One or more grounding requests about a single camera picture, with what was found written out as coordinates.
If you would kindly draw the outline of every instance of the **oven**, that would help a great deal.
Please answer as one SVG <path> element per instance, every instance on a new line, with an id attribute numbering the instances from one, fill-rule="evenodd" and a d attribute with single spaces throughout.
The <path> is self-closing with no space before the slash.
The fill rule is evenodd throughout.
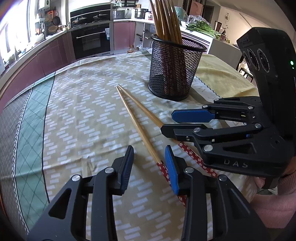
<path id="1" fill-rule="evenodd" d="M 114 52 L 113 21 L 75 27 L 71 35 L 76 60 L 112 55 Z"/>

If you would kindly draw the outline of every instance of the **white appliance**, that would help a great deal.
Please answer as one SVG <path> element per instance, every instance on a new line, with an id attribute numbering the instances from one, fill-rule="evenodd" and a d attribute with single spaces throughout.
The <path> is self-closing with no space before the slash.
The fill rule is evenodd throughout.
<path id="1" fill-rule="evenodd" d="M 49 8 L 50 0 L 39 0 L 39 9 Z"/>
<path id="2" fill-rule="evenodd" d="M 4 72 L 5 67 L 4 67 L 4 63 L 0 54 L 0 75 Z"/>

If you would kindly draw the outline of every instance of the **basket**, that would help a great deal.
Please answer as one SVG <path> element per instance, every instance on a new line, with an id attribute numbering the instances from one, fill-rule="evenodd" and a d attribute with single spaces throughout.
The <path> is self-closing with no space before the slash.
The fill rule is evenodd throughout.
<path id="1" fill-rule="evenodd" d="M 159 39 L 156 34 L 152 34 L 151 39 L 149 90 L 163 99 L 186 99 L 202 53 L 207 48 L 184 37 L 182 45 Z"/>

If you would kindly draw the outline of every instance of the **stainless steel pot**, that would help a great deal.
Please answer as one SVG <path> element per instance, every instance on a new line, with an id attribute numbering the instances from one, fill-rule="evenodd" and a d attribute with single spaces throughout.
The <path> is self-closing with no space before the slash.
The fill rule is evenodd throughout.
<path id="1" fill-rule="evenodd" d="M 146 8 L 136 8 L 135 18 L 145 19 L 145 13 L 148 12 Z"/>
<path id="2" fill-rule="evenodd" d="M 115 10 L 113 11 L 113 19 L 123 19 L 126 15 L 125 10 Z"/>

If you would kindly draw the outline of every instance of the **kitchen cabinet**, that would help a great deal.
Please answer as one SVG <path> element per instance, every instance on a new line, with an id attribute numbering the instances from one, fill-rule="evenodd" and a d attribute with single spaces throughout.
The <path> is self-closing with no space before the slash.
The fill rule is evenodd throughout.
<path id="1" fill-rule="evenodd" d="M 114 23 L 114 50 L 127 49 L 135 40 L 135 22 Z"/>
<path id="2" fill-rule="evenodd" d="M 35 55 L 31 61 L 19 72 L 9 85 L 4 95 L 0 99 L 0 114 L 11 98 L 17 95 L 20 91 L 33 84 L 35 81 L 45 77 L 41 61 L 38 55 Z"/>
<path id="3" fill-rule="evenodd" d="M 68 61 L 62 36 L 48 44 L 37 55 L 45 76 L 71 63 Z"/>

